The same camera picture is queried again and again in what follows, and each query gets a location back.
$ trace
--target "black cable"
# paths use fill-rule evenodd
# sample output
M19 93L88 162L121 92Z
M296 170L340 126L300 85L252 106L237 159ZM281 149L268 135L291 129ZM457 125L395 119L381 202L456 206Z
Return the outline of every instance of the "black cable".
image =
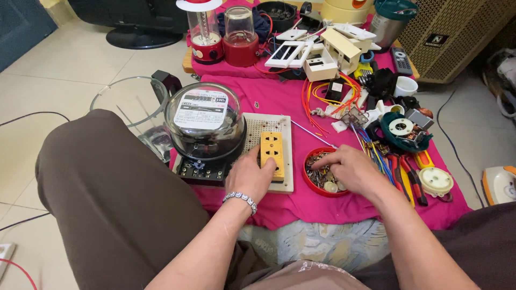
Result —
M1 231L3 231L3 230L5 230L5 229L8 229L8 228L10 228L10 227L13 227L13 226L15 226L15 225L17 225L17 224L20 224L20 223L22 223L22 222L26 222L26 221L30 221L30 220L33 220L33 219L37 219L37 218L40 218L40 217L44 217L44 216L47 216L47 215L49 215L49 214L50 214L50 213L46 213L46 214L42 214L42 215L39 215L39 216L31 217L31 218L24 219L24 220L22 220L22 221L19 221L19 222L13 223L13 224L11 224L11 225L8 225L8 226L6 226L6 227L1 228L1 229L0 229L0 232L1 232Z
M9 123L11 123L11 122L14 122L14 121L16 121L16 120L20 120L20 119L22 119L22 118L25 118L25 117L28 117L28 116L31 116L31 115L35 115L35 114L57 114L57 115L60 115L60 116L62 116L63 118L65 118L68 122L70 122L70 119L68 119L65 115L63 115L63 114L61 114L61 113L58 113L58 112L50 112L50 111L41 111L41 112L34 112L34 113L26 114L26 115L21 116L21 117L18 117L18 118L16 118L16 119L12 119L12 120L10 120L10 121L7 121L7 122L5 122L5 123L0 124L0 126L7 125L7 124L9 124ZM3 231L3 230L5 230L5 229L8 229L8 228L10 228L10 227L13 227L13 226L15 226L15 225L17 225L17 224L24 223L24 222L26 222L26 221L30 221L30 220L33 220L33 219L37 219L37 218L40 218L40 217L44 217L44 216L47 216L47 215L49 215L49 214L50 214L50 213L46 213L46 214L42 214L42 215L39 215L39 216L31 217L31 218L24 219L24 220L22 220L22 221L19 221L19 222L13 223L13 224L11 224L11 225L8 225L8 226L6 226L6 227L1 228L1 229L0 229L0 232L1 232L1 231Z
M45 114L58 114L58 115L62 116L63 118L65 118L68 122L70 122L70 119L68 119L65 115L63 115L63 114L61 114L61 113L58 113L58 112L50 112L50 111L42 111L42 112L34 112L34 113L26 114L26 115L24 115L24 116L21 116L21 117L18 117L18 118L16 118L16 119L12 119L12 120L10 120L10 121L7 121L7 122L5 122L5 123L2 123L2 124L0 124L0 126L7 125L7 124L9 124L9 123L11 123L11 122L14 122L14 121L16 121L16 120L20 120L20 119L22 119L22 118L25 118L25 117L28 117L28 116L31 116L31 115L35 115L35 114L43 114L43 113L45 113Z
M480 200L480 204L482 205L482 208L484 208L485 206L484 206L484 204L482 202L482 197L480 197L480 194L478 193L477 186L475 185L475 181L473 180L473 177L471 176L470 172L466 169L464 164L462 164L462 161L459 158L459 154L457 154L457 149L455 149L455 145L453 144L452 140L450 139L450 137L448 137L448 134L443 130L443 128L441 127L441 124L439 123L439 114L441 113L441 110L449 102L449 100L452 99L453 95L455 94L455 92L457 91L458 88L459 87L456 87L455 90L453 90L453 92L451 93L451 95L448 98L448 100L437 111L437 125L439 126L441 131L444 133L444 136L446 136L446 138L448 138L448 141L450 142L450 145L453 148L453 151L455 152L455 157L459 161L460 166L462 166L462 169L464 169L464 171L466 171L467 175L470 177L471 183L473 184L473 187L475 188L475 191L477 192L478 200Z

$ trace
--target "hand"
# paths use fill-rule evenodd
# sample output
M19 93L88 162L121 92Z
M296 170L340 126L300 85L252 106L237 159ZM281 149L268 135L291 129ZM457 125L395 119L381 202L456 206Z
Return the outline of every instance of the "hand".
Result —
M369 198L371 192L385 186L387 179L364 152L347 145L318 160L312 169L330 165L330 170L347 189Z
M245 155L235 162L226 178L227 192L242 192L242 194L253 199L258 204L267 193L274 171L276 162L269 157L262 169L256 163L260 145L254 146Z

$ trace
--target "white cup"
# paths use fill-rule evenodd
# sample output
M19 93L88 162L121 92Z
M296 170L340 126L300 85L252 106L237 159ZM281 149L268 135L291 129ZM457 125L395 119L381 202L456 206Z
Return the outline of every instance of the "white cup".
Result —
M394 90L394 96L412 96L417 91L417 83L415 80L406 77L399 76L396 82L396 89Z

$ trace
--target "white perforated board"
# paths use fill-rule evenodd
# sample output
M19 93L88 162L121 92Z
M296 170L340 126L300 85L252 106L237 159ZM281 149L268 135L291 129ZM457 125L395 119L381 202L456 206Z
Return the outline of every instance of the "white perforated board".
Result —
M291 194L294 191L294 167L292 162L292 123L290 116L243 113L247 122L246 145L242 154L260 143L261 132L281 132L283 143L283 161L285 180L283 183L271 183L269 191L277 194ZM173 172L181 162L181 156L175 159Z

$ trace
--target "black pot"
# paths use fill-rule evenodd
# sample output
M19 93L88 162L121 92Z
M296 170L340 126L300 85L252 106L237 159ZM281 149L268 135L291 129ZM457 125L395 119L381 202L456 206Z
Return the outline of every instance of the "black pot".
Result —
M297 6L295 5L282 1L269 1L258 4L256 9L265 11L272 18L273 33L282 33L294 26L297 13Z

